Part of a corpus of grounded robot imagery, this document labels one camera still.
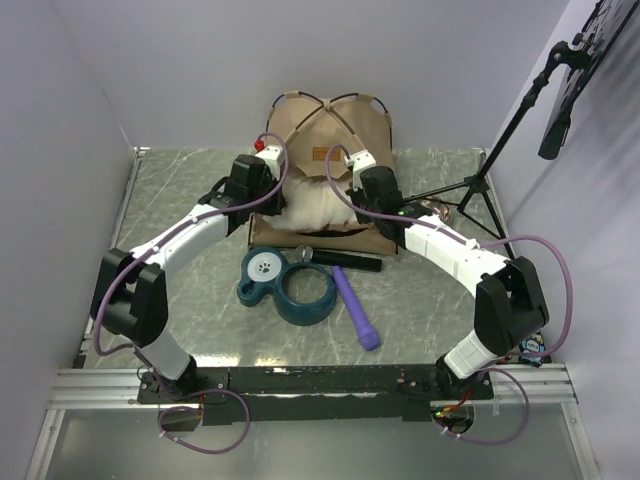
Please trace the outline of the white fluffy cushion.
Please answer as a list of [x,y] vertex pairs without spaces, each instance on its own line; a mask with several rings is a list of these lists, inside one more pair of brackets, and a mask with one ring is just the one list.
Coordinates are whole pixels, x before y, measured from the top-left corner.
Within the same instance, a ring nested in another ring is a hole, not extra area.
[[336,196],[326,180],[289,177],[282,192],[286,205],[281,213],[264,218],[275,229],[318,231],[356,221],[355,212]]

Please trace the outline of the tan fabric pet tent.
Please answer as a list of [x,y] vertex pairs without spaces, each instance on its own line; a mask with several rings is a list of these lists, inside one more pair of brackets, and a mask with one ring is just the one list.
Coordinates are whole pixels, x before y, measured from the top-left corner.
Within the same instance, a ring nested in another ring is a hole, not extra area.
[[[325,157],[329,154],[329,149],[336,144],[341,144],[350,154],[368,150],[359,149],[352,140],[346,144],[335,143],[329,147],[313,147],[304,139],[297,139],[292,143],[285,141],[285,143],[290,161],[287,179],[304,176],[313,180],[327,181],[326,174],[330,173],[341,191],[349,189],[353,178],[352,173],[345,167],[345,154],[341,150],[332,152],[330,166],[325,166]],[[391,169],[395,167],[393,148],[368,151],[374,155],[378,165]],[[262,246],[296,248],[308,245],[313,248],[378,254],[391,258],[398,255],[398,248],[392,241],[385,239],[374,225],[360,224],[357,219],[354,223],[343,226],[327,226],[318,231],[289,231],[271,227],[264,220],[265,217],[255,214],[249,221],[248,246],[250,248]]]

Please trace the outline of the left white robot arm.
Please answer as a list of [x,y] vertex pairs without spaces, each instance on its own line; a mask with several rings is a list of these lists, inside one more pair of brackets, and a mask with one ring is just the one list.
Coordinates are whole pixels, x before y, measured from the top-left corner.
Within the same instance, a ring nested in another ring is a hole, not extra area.
[[101,347],[103,330],[120,336],[124,341],[118,347],[131,349],[157,375],[166,395],[176,402],[192,398],[197,390],[197,362],[170,332],[169,281],[252,214],[279,214],[288,167],[283,147],[267,146],[255,154],[239,155],[229,175],[176,224],[129,251],[107,251],[90,308],[96,353],[108,356],[116,351]]

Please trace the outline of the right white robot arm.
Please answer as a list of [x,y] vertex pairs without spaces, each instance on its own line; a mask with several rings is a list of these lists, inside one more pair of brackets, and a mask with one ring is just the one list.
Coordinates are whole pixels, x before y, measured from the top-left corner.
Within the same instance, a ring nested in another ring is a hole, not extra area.
[[439,392],[458,398],[471,376],[509,354],[548,323],[549,313],[533,263],[493,253],[449,228],[430,208],[406,204],[393,170],[385,166],[352,169],[347,191],[358,220],[373,223],[397,247],[439,267],[473,296],[473,326],[438,359]]

